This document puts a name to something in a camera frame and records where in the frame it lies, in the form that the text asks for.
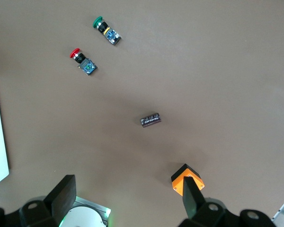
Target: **orange and black object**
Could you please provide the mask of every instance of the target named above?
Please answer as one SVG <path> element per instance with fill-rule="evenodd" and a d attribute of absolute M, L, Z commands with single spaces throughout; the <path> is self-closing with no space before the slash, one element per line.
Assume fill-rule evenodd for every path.
<path fill-rule="evenodd" d="M 205 187 L 200 175 L 189 165 L 184 164 L 178 171 L 176 171 L 175 174 L 171 176 L 172 187 L 181 196 L 183 196 L 183 183 L 185 176 L 192 177 L 199 190 L 202 190 Z"/>

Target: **table surface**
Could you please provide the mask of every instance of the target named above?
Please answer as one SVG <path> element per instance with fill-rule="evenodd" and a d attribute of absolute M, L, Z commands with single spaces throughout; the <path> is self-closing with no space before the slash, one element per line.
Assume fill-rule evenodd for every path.
<path fill-rule="evenodd" d="M 92 76 L 69 58 L 77 47 Z M 272 217 L 284 203 L 284 0 L 0 0 L 0 110 L 7 213 L 75 174 L 111 227 L 176 227 L 186 213 L 170 177 L 187 163 L 205 197 Z"/>

